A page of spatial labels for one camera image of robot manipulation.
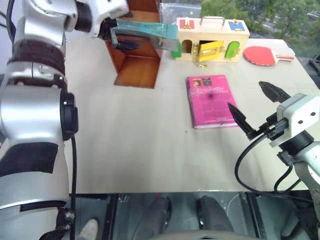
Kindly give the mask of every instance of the floor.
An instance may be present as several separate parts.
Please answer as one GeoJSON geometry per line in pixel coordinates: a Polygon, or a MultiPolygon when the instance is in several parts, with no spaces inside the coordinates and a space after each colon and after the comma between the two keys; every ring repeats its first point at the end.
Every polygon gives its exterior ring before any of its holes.
{"type": "MultiPolygon", "coordinates": [[[[199,229],[196,201],[204,195],[213,197],[220,203],[228,213],[236,233],[256,236],[247,195],[238,192],[162,193],[161,196],[169,197],[172,203],[172,215],[166,233],[199,229]]],[[[119,195],[116,200],[112,240],[130,240],[144,210],[158,196],[157,193],[119,195]]],[[[106,229],[102,227],[105,222],[108,222],[105,219],[108,203],[110,203],[108,197],[77,197],[76,237],[89,219],[96,218],[100,226],[97,239],[108,239],[106,229]]],[[[262,239],[281,240],[281,233],[289,234],[298,221],[295,216],[296,207],[290,200],[258,196],[256,204],[262,218],[261,229],[259,229],[262,239]]],[[[69,239],[69,235],[66,234],[64,239],[69,239]]],[[[296,240],[308,239],[305,232],[296,238],[296,240]]]]}

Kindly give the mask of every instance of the shoe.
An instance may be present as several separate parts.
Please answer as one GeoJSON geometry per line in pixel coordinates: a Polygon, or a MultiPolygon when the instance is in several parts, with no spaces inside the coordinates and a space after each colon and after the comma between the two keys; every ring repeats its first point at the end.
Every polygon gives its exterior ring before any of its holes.
{"type": "Polygon", "coordinates": [[[90,219],[82,228],[78,240],[96,240],[98,236],[98,221],[90,219]]]}

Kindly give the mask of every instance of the yellow door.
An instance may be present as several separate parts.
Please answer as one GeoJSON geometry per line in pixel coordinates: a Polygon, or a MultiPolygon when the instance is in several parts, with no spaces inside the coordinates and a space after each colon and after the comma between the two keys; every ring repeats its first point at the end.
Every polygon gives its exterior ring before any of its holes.
{"type": "Polygon", "coordinates": [[[224,41],[212,41],[200,45],[199,62],[216,59],[220,56],[224,41]]]}

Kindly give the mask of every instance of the table surface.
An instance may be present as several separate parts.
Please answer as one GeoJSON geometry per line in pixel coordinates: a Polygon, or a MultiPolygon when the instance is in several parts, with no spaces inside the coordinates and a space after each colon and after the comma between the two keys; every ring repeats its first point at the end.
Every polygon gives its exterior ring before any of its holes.
{"type": "MultiPolygon", "coordinates": [[[[287,48],[283,40],[249,39],[248,46],[287,48]]],[[[79,37],[68,43],[66,76],[79,112],[76,134],[77,193],[142,193],[244,191],[234,167],[250,144],[239,127],[193,129],[186,91],[188,76],[226,75],[239,109],[258,128],[276,111],[277,103],[264,96],[258,82],[266,81],[288,94],[319,95],[297,59],[263,67],[247,62],[209,62],[197,68],[175,61],[165,51],[154,89],[115,86],[116,71],[105,43],[79,37]]],[[[320,122],[309,133],[320,140],[320,122]]],[[[240,177],[249,186],[272,191],[287,167],[279,148],[269,140],[255,147],[242,162],[240,177]]],[[[65,143],[71,189],[71,143],[65,143]]],[[[280,185],[295,182],[294,172],[280,185]]],[[[300,183],[295,189],[306,189],[300,183]]]]}

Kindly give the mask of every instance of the metal handle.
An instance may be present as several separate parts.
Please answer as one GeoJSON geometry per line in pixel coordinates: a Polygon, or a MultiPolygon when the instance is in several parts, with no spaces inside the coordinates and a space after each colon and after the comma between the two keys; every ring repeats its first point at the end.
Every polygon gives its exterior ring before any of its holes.
{"type": "Polygon", "coordinates": [[[223,16],[203,16],[201,18],[201,21],[200,21],[200,26],[202,24],[203,19],[219,19],[219,20],[223,20],[222,21],[222,26],[225,25],[225,21],[226,21],[226,19],[223,16]]]}

